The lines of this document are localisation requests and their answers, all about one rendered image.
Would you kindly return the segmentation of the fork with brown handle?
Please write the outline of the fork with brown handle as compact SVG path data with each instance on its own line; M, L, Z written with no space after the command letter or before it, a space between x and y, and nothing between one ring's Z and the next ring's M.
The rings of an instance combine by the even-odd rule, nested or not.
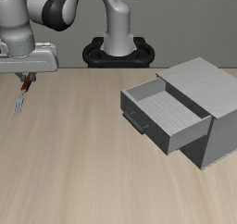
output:
M24 94L29 90L29 88L31 86L31 79L32 79L32 74L29 73L20 88L19 96L15 100L15 105L14 105L14 113L15 114L21 113L21 109L22 109L22 105L23 105L23 101L24 101Z

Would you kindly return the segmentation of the grey cabinet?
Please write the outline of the grey cabinet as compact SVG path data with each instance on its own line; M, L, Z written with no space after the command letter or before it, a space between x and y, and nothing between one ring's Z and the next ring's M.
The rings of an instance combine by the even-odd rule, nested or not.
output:
M210 115L207 135L181 148L200 169L237 150L237 79L201 57L166 68L157 76L189 108Z

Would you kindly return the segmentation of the grey open drawer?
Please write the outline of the grey open drawer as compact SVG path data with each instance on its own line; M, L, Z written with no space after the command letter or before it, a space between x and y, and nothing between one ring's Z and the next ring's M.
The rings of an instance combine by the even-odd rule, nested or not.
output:
M166 155L204 137L211 116L161 78L120 91L123 117Z

